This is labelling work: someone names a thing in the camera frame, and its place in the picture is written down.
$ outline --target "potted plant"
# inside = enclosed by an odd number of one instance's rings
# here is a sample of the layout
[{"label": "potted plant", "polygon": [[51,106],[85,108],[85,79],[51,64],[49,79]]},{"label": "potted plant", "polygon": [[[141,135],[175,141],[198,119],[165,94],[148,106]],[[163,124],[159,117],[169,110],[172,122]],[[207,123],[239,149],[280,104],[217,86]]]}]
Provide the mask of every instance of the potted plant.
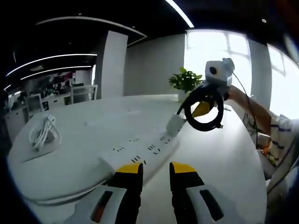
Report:
[{"label": "potted plant", "polygon": [[179,102],[183,102],[187,93],[202,83],[202,75],[196,75],[194,72],[187,71],[183,67],[179,70],[181,72],[179,75],[173,74],[169,78],[169,84],[178,90],[178,100]]}]

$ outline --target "sleeve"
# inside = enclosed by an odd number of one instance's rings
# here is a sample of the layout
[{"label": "sleeve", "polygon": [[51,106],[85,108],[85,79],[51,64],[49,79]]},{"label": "sleeve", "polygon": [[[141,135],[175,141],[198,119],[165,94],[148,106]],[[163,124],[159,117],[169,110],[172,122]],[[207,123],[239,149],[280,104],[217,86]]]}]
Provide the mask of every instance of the sleeve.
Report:
[{"label": "sleeve", "polygon": [[281,159],[281,155],[291,146],[295,132],[295,120],[272,117],[271,119],[271,140],[270,153],[276,160]]}]

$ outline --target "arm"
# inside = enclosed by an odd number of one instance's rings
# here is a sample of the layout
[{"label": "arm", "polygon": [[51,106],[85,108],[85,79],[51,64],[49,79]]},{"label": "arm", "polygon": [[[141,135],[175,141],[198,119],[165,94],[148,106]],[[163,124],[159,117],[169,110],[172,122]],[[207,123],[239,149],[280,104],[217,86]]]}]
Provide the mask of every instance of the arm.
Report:
[{"label": "arm", "polygon": [[234,87],[233,85],[230,86],[228,95],[229,95],[228,99],[235,101],[251,116],[253,112],[256,122],[262,127],[264,133],[267,135],[271,134],[271,116],[262,106],[260,106],[258,103],[256,103],[250,98],[249,98],[250,101],[250,106],[249,106],[247,96],[241,90]]}]

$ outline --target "yellow object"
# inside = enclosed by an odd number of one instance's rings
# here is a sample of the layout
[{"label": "yellow object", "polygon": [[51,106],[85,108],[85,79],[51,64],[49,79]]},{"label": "yellow object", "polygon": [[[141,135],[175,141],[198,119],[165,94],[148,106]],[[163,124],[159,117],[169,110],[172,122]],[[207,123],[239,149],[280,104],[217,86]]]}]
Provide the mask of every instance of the yellow object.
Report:
[{"label": "yellow object", "polygon": [[117,173],[126,173],[126,174],[137,174],[140,164],[141,164],[140,162],[137,162],[137,163],[134,163],[134,164],[123,165],[116,172]]},{"label": "yellow object", "polygon": [[202,102],[199,103],[199,105],[193,111],[192,117],[196,118],[196,117],[205,115],[209,112],[210,112],[210,104],[205,102],[205,101],[202,101]]},{"label": "yellow object", "polygon": [[174,167],[174,172],[176,174],[179,173],[190,173],[190,172],[196,172],[196,170],[187,164],[179,163],[179,162],[172,162]]}]

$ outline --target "ceiling light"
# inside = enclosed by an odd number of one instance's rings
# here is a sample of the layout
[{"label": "ceiling light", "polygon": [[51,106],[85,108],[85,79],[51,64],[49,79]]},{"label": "ceiling light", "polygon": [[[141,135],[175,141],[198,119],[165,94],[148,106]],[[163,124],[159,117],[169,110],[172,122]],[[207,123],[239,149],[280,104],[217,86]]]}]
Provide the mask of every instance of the ceiling light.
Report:
[{"label": "ceiling light", "polygon": [[46,71],[41,71],[41,72],[38,72],[38,73],[35,73],[35,74],[32,74],[30,76],[26,76],[24,78],[21,78],[21,80],[23,79],[26,79],[26,78],[29,78],[31,76],[35,76],[35,75],[38,75],[38,74],[41,74],[41,73],[44,73],[44,72],[48,72],[48,71],[56,71],[56,70],[60,70],[60,69],[74,69],[74,68],[90,68],[91,65],[87,65],[87,66],[73,66],[73,67],[64,67],[64,68],[58,68],[58,69],[50,69],[50,70],[46,70]]},{"label": "ceiling light", "polygon": [[5,88],[4,88],[4,90],[6,90],[7,88],[9,88],[10,86],[11,86],[11,84],[10,84],[10,85],[8,85],[7,87],[5,87]]},{"label": "ceiling light", "polygon": [[194,28],[194,25],[189,20],[189,18],[186,16],[186,14],[181,10],[181,8],[173,1],[173,0],[165,0],[168,4],[170,4],[177,13],[185,20],[185,22],[188,24],[190,28]]},{"label": "ceiling light", "polygon": [[39,61],[54,58],[54,57],[65,57],[65,56],[97,56],[97,54],[69,54],[69,55],[56,55],[56,56],[51,56],[51,57],[45,57],[45,58],[41,58],[41,59],[38,59],[38,60],[35,60],[35,61],[32,61],[32,62],[29,62],[29,63],[24,64],[24,65],[21,65],[20,67],[18,67],[16,69],[12,70],[11,72],[9,72],[5,77],[9,76],[14,71],[16,71],[16,70],[18,70],[18,69],[20,69],[20,68],[22,68],[26,65],[32,64],[34,62],[39,62]]}]

